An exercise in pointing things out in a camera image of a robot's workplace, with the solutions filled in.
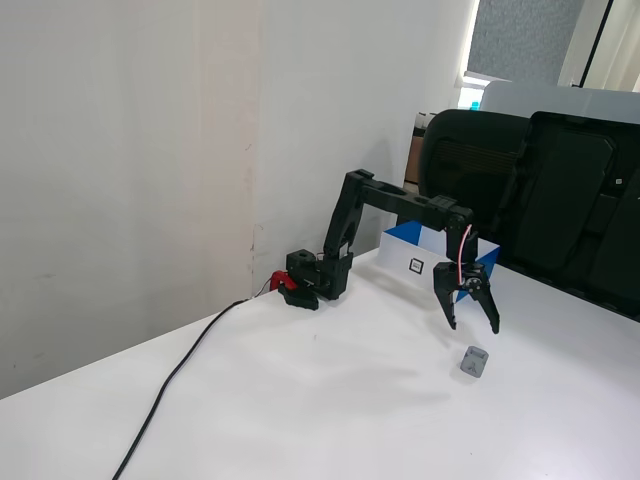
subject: white table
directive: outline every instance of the white table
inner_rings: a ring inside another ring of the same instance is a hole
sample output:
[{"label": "white table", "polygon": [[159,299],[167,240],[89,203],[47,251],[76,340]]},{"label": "white table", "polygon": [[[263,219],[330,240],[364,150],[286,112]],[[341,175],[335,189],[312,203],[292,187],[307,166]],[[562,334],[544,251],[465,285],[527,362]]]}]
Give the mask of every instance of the white table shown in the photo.
[{"label": "white table", "polygon": [[[454,332],[372,255],[317,312],[269,294],[223,317],[123,479],[640,478],[640,325],[497,267],[501,333],[467,301]],[[0,478],[110,479],[205,322],[1,401]]]}]

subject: chair backrest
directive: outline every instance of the chair backrest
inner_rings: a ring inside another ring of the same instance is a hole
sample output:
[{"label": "chair backrest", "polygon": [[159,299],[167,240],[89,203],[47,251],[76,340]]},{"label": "chair backrest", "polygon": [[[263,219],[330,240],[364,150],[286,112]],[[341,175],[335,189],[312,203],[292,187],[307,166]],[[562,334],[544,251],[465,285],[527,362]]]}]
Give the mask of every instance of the chair backrest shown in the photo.
[{"label": "chair backrest", "polygon": [[447,110],[427,127],[420,155],[420,193],[448,195],[472,207],[480,234],[491,239],[493,221],[528,118]]},{"label": "chair backrest", "polygon": [[501,264],[640,320],[640,125],[536,113],[496,224]]}]

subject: small gray block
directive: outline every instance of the small gray block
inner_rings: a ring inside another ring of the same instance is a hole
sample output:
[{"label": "small gray block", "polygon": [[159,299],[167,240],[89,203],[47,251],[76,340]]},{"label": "small gray block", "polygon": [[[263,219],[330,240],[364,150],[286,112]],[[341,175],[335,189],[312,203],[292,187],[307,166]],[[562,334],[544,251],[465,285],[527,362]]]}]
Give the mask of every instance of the small gray block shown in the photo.
[{"label": "small gray block", "polygon": [[487,352],[478,347],[469,347],[460,364],[460,370],[472,377],[480,378],[487,360],[489,360]]}]

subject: robotic arm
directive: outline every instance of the robotic arm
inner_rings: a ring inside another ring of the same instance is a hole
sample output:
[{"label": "robotic arm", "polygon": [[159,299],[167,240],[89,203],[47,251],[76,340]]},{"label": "robotic arm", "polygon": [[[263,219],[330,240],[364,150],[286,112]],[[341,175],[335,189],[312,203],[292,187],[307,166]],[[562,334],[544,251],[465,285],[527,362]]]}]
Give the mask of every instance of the robotic arm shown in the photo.
[{"label": "robotic arm", "polygon": [[464,290],[480,302],[493,333],[498,333],[500,315],[491,295],[489,278],[484,265],[476,263],[478,232],[471,227],[473,212],[447,197],[426,198],[379,182],[366,170],[347,173],[331,217],[322,258],[316,258],[307,250],[290,253],[286,261],[287,274],[281,273],[279,279],[275,277],[272,289],[277,286],[288,304],[312,310],[318,308],[318,295],[336,300],[347,288],[353,263],[353,253],[349,249],[364,204],[418,221],[433,230],[446,230],[446,254],[451,262],[437,264],[433,269],[433,280],[449,325],[456,329],[453,294]]}]

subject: pink wire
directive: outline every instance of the pink wire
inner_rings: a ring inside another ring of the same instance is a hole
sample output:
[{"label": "pink wire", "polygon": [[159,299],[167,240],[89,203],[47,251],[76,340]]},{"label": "pink wire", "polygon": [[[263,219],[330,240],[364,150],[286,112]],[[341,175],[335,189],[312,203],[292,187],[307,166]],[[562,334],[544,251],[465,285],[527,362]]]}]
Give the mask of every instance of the pink wire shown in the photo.
[{"label": "pink wire", "polygon": [[458,285],[462,285],[462,250],[464,250],[464,242],[469,236],[469,232],[471,231],[471,225],[467,227],[462,236],[462,242],[460,242],[460,250],[458,250]]}]

